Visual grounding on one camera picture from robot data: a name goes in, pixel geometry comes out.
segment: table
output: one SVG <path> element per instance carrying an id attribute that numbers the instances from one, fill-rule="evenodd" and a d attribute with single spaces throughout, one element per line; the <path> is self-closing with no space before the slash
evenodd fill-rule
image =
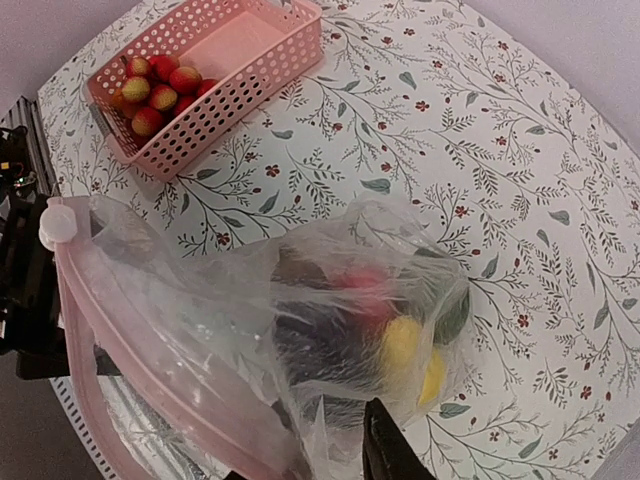
<path id="1" fill-rule="evenodd" d="M 404 197 L 469 269 L 484 353 L 407 436 L 441 480 L 588 478 L 640 407 L 638 160 L 587 101 L 457 0 L 326 0 L 324 63 L 160 185 L 114 163 L 86 78 L 145 0 L 39 92 L 64 195 L 131 205 L 206 255 Z"/>

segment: plastic bag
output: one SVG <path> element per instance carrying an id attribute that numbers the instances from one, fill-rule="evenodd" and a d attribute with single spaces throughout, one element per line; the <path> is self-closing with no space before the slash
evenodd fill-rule
<path id="1" fill-rule="evenodd" d="M 200 461 L 255 480 L 358 478 L 365 402 L 406 424 L 473 361 L 468 280 L 409 206 L 359 198 L 341 217 L 194 261 L 118 202 L 56 202 L 79 224 L 56 245 L 70 294 Z"/>

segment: gray floor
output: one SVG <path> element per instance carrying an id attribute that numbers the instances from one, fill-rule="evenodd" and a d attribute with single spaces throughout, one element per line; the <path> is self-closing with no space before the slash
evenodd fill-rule
<path id="1" fill-rule="evenodd" d="M 49 382 L 23 382 L 0 357 L 0 480 L 100 480 Z"/>

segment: lemon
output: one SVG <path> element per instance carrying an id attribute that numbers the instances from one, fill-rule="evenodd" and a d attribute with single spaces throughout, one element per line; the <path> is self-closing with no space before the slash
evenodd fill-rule
<path id="1" fill-rule="evenodd" d="M 382 337 L 381 366 L 385 377 L 406 371 L 416 355 L 422 327 L 408 315 L 389 323 Z"/>
<path id="2" fill-rule="evenodd" d="M 422 384 L 422 394 L 420 400 L 418 400 L 419 406 L 424 406 L 427 403 L 435 400 L 440 393 L 444 379 L 447 376 L 447 364 L 445 363 L 442 355 L 437 349 L 431 351 L 431 360 L 427 366 L 427 372 L 424 376 L 424 383 Z"/>
<path id="3" fill-rule="evenodd" d="M 387 382 L 397 384 L 406 378 L 406 373 L 418 351 L 422 326 L 408 315 L 393 320 L 382 337 L 380 352 L 382 372 Z M 433 401 L 440 393 L 447 376 L 447 364 L 436 348 L 425 372 L 419 406 Z"/>

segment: pink plastic basket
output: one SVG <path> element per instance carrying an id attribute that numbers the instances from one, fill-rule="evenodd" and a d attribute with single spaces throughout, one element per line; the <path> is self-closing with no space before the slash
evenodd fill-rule
<path id="1" fill-rule="evenodd" d="M 87 83 L 89 108 L 123 164 L 171 180 L 268 96 L 322 58 L 320 7 L 293 0 L 189 0 L 140 34 Z M 175 54 L 220 82 L 139 147 L 110 106 L 125 79 L 121 57 Z"/>

